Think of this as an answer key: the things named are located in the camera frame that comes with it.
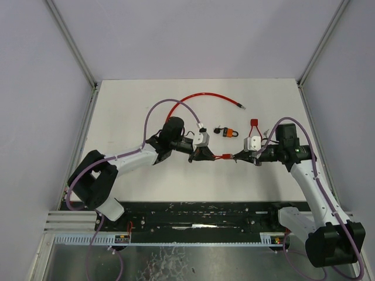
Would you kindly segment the orange black padlock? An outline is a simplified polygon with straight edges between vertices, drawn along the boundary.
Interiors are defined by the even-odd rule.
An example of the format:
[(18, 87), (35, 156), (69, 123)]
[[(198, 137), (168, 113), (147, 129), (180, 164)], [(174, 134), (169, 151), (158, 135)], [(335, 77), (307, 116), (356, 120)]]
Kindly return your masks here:
[(228, 127), (216, 127), (213, 132), (215, 134), (221, 134), (224, 138), (236, 138), (239, 136), (238, 132)]

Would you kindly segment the red cable padlock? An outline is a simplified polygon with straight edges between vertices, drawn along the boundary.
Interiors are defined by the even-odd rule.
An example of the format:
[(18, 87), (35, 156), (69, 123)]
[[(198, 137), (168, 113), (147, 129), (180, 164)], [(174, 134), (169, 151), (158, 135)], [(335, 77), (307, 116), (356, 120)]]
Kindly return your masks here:
[(233, 160), (234, 156), (231, 153), (225, 153), (222, 155), (214, 155), (215, 160)]
[(262, 137), (261, 131), (258, 127), (258, 119), (251, 119), (250, 120), (250, 131), (248, 136), (250, 137), (252, 132), (256, 131), (260, 137)]

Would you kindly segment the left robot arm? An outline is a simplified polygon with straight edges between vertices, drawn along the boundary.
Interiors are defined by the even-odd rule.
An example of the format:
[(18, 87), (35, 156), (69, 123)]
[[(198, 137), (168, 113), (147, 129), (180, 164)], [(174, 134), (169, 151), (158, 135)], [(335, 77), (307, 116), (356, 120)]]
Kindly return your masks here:
[(68, 179), (69, 191), (74, 192), (88, 210), (94, 210), (110, 221), (117, 221), (125, 210), (111, 196), (111, 190), (120, 176), (141, 167), (157, 165), (170, 157), (173, 151), (187, 154), (190, 163), (216, 160), (208, 147), (209, 134), (202, 124), (198, 124), (193, 138), (184, 136), (184, 132), (184, 121), (171, 117), (140, 148), (112, 156), (92, 150)]

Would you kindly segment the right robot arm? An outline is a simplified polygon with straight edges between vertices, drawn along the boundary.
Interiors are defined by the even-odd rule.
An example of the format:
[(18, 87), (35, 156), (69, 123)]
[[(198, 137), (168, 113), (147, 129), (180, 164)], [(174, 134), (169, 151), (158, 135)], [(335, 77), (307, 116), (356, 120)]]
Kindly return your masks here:
[(261, 166), (264, 162), (280, 162), (301, 188), (313, 220), (296, 207), (277, 211), (278, 222), (304, 244), (307, 257), (316, 268), (360, 261), (366, 231), (342, 210), (317, 167), (311, 144), (301, 145), (297, 124), (279, 124), (273, 128), (276, 143), (263, 143), (260, 136), (244, 139), (244, 149), (233, 159)]

